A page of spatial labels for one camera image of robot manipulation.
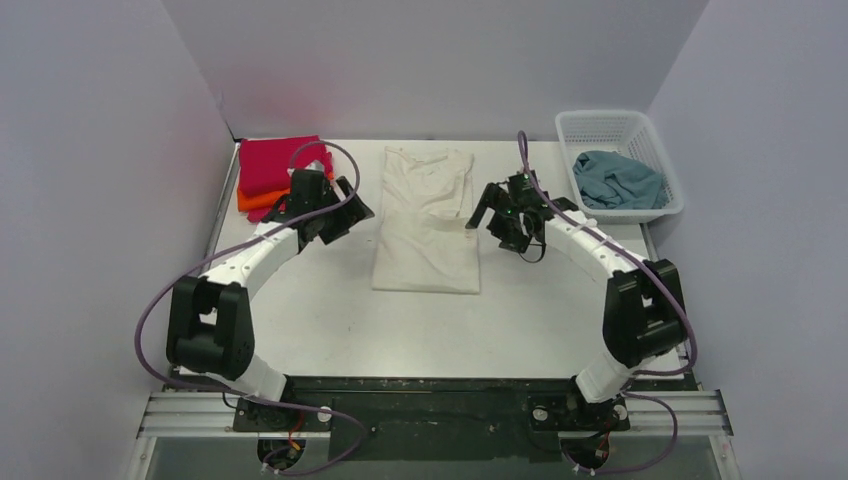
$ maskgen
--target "gray wall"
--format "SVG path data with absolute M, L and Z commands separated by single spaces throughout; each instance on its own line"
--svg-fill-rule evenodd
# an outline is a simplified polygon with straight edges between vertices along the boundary
M 682 271 L 747 479 L 848 478 L 848 3 L 712 0 L 650 108 Z
M 202 254 L 232 142 L 158 1 L 0 10 L 0 476 L 116 478 L 156 387 L 136 318 Z
M 237 136 L 555 138 L 644 111 L 707 0 L 164 0 Z

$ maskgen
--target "robotic arm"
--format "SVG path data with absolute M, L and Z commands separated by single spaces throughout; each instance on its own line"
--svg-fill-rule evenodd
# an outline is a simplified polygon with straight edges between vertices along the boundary
M 347 179 L 340 177 L 337 183 L 346 196 L 352 194 Z M 279 211 L 283 202 L 284 213 Z M 176 283 L 165 349 L 168 360 L 237 391 L 280 400 L 287 378 L 254 352 L 250 299 L 316 236 L 329 244 L 346 235 L 356 223 L 373 217 L 374 212 L 356 196 L 337 210 L 268 234 L 288 219 L 339 202 L 323 172 L 295 170 L 291 194 L 280 198 L 251 236 L 263 237 L 263 241 L 199 277 L 185 276 Z
M 524 253 L 532 239 L 570 257 L 595 282 L 606 284 L 603 338 L 605 349 L 575 378 L 573 410 L 614 398 L 631 375 L 659 355 L 686 340 L 686 330 L 668 300 L 645 273 L 604 247 L 623 247 L 597 228 L 597 222 L 577 210 L 566 198 L 553 203 L 573 222 L 554 215 L 529 181 L 530 174 L 509 177 L 506 189 L 490 183 L 466 228 L 477 228 L 486 210 L 494 210 L 487 229 L 501 240 L 500 247 Z M 644 263 L 683 305 L 680 278 L 668 260 Z

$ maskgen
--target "white table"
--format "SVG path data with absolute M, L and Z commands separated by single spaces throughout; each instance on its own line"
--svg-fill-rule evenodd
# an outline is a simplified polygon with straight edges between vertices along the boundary
M 474 195 L 520 168 L 515 142 L 337 140 L 359 163 L 360 196 L 380 212 L 384 148 L 456 148 L 474 154 Z M 530 163 L 552 197 L 573 198 L 556 142 L 531 142 Z M 344 156 L 337 175 L 353 181 Z M 556 250 L 539 264 L 497 248 L 480 225 L 480 295 L 378 292 L 371 270 L 380 218 L 325 246 L 319 239 L 274 274 L 253 299 L 256 351 L 290 375 L 440 378 L 567 378 L 603 348 L 605 286 Z M 254 226 L 237 211 L 235 189 L 216 251 Z M 639 225 L 604 230 L 647 256 Z M 680 367 L 676 351 L 650 365 Z

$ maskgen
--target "teal towel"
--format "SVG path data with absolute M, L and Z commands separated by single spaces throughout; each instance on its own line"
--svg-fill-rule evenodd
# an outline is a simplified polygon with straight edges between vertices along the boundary
M 583 203 L 599 210 L 649 210 L 668 203 L 663 177 L 615 152 L 583 152 L 574 162 Z

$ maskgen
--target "white laundry basket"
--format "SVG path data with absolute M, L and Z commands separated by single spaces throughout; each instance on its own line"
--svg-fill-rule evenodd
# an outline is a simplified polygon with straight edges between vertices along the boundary
M 627 110 L 576 110 L 556 116 L 557 134 L 565 159 L 574 202 L 598 223 L 647 223 L 663 215 L 680 213 L 683 196 L 671 162 L 651 120 Z M 574 162 L 589 150 L 606 150 L 630 157 L 663 176 L 668 203 L 650 210 L 599 210 L 587 207 L 574 178 Z

